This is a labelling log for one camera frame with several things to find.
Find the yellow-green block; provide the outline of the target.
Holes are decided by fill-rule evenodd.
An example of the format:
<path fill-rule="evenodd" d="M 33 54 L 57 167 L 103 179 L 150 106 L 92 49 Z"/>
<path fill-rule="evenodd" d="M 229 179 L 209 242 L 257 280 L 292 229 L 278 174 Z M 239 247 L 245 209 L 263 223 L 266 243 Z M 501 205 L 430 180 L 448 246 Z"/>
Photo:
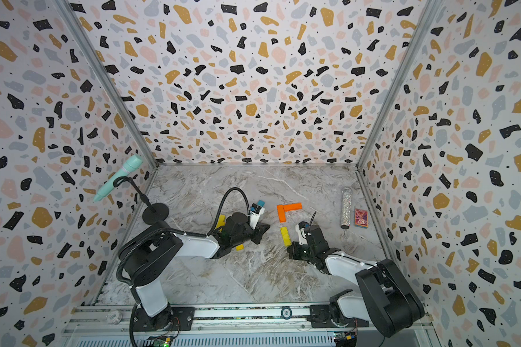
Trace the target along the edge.
<path fill-rule="evenodd" d="M 290 247 L 292 245 L 292 241 L 289 236 L 289 231 L 288 231 L 287 227 L 281 227 L 280 233 L 282 235 L 282 241 L 285 244 L 285 247 Z"/>

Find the orange block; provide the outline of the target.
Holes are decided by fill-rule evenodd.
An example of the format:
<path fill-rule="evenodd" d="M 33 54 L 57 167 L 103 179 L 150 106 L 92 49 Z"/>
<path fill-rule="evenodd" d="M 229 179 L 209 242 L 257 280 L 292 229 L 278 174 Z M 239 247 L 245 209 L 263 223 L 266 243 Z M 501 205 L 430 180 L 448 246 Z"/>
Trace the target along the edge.
<path fill-rule="evenodd" d="M 286 218 L 286 215 L 285 215 L 285 213 L 286 213 L 285 212 L 285 207 L 283 205 L 277 205 L 276 209 L 277 209 L 279 222 L 281 224 L 286 223 L 287 222 L 287 218 Z"/>
<path fill-rule="evenodd" d="M 300 202 L 286 204 L 282 206 L 284 212 L 299 211 L 302 210 L 302 204 Z"/>

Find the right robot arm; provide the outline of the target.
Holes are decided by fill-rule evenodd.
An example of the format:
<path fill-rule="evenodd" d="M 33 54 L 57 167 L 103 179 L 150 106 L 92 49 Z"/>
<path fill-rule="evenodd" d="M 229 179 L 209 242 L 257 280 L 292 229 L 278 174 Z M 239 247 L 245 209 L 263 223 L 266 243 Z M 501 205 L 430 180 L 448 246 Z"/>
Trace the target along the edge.
<path fill-rule="evenodd" d="M 321 228 L 301 222 L 299 236 L 287 247 L 289 259 L 304 261 L 319 272 L 343 278 L 359 288 L 357 297 L 348 289 L 327 304 L 310 306 L 308 321 L 314 328 L 353 328 L 370 322 L 385 338 L 411 327 L 425 316 L 425 308 L 395 262 L 369 262 L 330 247 Z"/>

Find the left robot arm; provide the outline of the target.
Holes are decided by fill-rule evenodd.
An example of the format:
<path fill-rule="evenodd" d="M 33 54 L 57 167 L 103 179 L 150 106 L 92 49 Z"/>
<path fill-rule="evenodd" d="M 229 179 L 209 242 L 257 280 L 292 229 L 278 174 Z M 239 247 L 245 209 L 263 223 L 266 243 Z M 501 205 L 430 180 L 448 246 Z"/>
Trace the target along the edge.
<path fill-rule="evenodd" d="M 126 243 L 118 254 L 118 281 L 126 284 L 137 308 L 155 319 L 169 312 L 160 275 L 176 257 L 202 257 L 218 260 L 246 241 L 260 244 L 269 224 L 252 216 L 233 213 L 224 225 L 215 225 L 210 234 L 197 234 L 172 228 L 158 221 Z"/>

